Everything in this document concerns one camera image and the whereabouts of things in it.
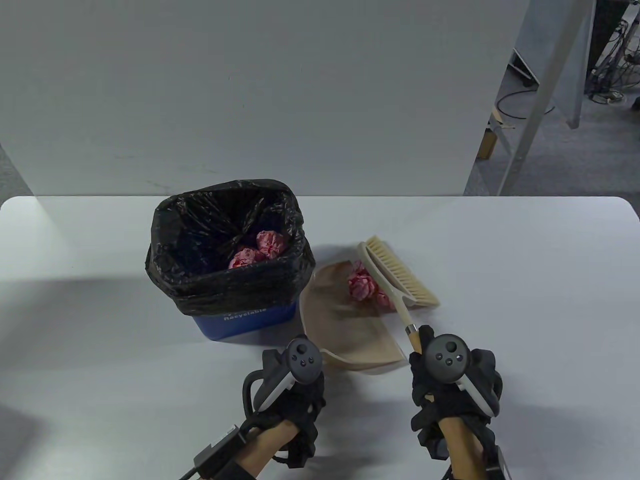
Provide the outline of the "person's right hand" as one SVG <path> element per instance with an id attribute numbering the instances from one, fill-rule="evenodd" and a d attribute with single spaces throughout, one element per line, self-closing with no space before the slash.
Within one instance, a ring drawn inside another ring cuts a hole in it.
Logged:
<path id="1" fill-rule="evenodd" d="M 409 355 L 413 375 L 412 398 L 420 408 L 411 419 L 419 444 L 435 460 L 450 457 L 439 422 L 458 418 L 483 449 L 484 461 L 498 461 L 498 446 L 490 423 L 500 412 L 503 380 L 491 350 L 469 349 L 455 334 L 435 334 L 423 325 L 417 330 L 422 352 Z"/>

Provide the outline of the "person's left hand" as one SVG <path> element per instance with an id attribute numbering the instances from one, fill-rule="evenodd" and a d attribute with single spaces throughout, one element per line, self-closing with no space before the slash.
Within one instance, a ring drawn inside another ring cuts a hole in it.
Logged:
<path id="1" fill-rule="evenodd" d="M 289 469 L 301 469 L 316 452 L 317 418 L 326 406 L 322 354 L 309 343 L 294 343 L 284 350 L 262 352 L 262 368 L 251 371 L 242 386 L 245 420 L 243 434 L 272 429 L 284 421 L 298 432 L 273 459 Z"/>

